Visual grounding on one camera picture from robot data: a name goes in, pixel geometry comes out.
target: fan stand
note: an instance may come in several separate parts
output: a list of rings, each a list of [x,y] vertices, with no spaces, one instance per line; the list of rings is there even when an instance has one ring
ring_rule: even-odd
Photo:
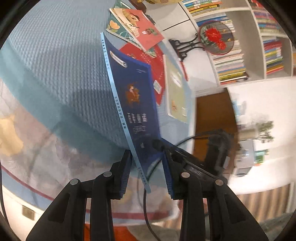
[[[169,39],[170,44],[174,48],[178,57],[181,59],[181,62],[187,57],[187,53],[193,49],[202,49],[205,51],[204,47],[196,46],[201,42],[195,42],[198,39],[198,34],[195,34],[195,38],[188,42],[180,42],[179,40]]]

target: red paper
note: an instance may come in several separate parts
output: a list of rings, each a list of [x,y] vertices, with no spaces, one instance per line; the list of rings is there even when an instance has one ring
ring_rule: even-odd
[[[120,49],[120,51],[136,60],[139,60],[151,65],[155,99],[156,99],[156,103],[160,105],[161,98],[165,90],[163,53],[157,45],[154,46],[152,49],[154,50],[154,54],[156,55],[155,58],[152,58],[150,55],[145,54],[142,50],[132,45],[131,43],[127,43],[126,45],[124,45]]]
[[[145,52],[164,39],[141,10],[114,8],[110,11]]]

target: screw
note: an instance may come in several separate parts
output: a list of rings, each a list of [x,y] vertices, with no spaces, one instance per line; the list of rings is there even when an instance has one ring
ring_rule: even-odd
[[[104,177],[111,177],[112,176],[112,172],[104,172],[103,174]]]
[[[189,178],[190,174],[188,172],[182,172],[181,176],[184,178]]]
[[[76,185],[78,183],[78,179],[72,179],[71,181],[70,181],[70,184],[71,185]]]
[[[222,186],[222,185],[224,184],[224,182],[223,182],[222,180],[220,180],[220,179],[217,179],[217,180],[215,181],[215,183],[216,183],[218,186]]]

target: red flower embroidery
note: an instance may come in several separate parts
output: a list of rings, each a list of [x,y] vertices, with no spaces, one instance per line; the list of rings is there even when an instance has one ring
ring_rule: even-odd
[[[221,49],[221,50],[226,49],[226,44],[222,40],[219,40],[216,44],[219,49]]]
[[[220,32],[215,28],[209,28],[207,31],[205,31],[205,35],[210,41],[214,43],[217,43],[221,39]]]

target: book cover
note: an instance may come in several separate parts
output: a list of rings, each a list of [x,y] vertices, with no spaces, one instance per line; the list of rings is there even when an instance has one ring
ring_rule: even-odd
[[[148,54],[144,53],[142,50],[134,47],[131,44],[124,45],[120,51],[136,60],[150,64],[153,78],[153,87],[156,103],[161,104],[161,99],[163,92],[165,90],[165,73],[163,66],[163,53],[161,49],[155,45],[152,47],[154,49],[155,58],[152,58]]]
[[[219,7],[219,5],[218,4],[213,4],[211,6],[202,7],[202,8],[199,8],[199,9],[196,9],[196,10],[193,10],[193,11],[189,11],[189,12],[190,13],[196,13],[196,12],[199,12],[199,11],[208,10],[208,9],[215,8],[215,7]]]
[[[164,39],[141,10],[110,8],[110,11],[145,52]]]
[[[205,5],[201,5],[201,6],[196,6],[196,7],[192,7],[192,8],[188,8],[189,12],[196,10],[196,9],[200,9],[203,7],[208,7],[208,6],[212,6],[213,4],[221,4],[221,2],[216,2],[216,3],[209,3],[209,4],[205,4]]]
[[[162,153],[152,147],[160,138],[151,67],[117,50],[101,33],[107,73],[117,107],[119,120],[128,146],[149,193],[146,175],[151,163]]]
[[[130,9],[128,5],[125,3],[116,0],[113,8],[126,8]],[[137,43],[137,41],[133,38],[131,34],[122,26],[122,24],[114,17],[113,14],[110,15],[108,19],[108,26],[106,30],[115,35],[116,37],[119,37],[133,45],[135,45],[137,48],[141,48],[140,45]]]
[[[187,123],[188,110],[182,74],[165,55],[163,55],[163,62],[165,67],[165,103],[168,115]]]

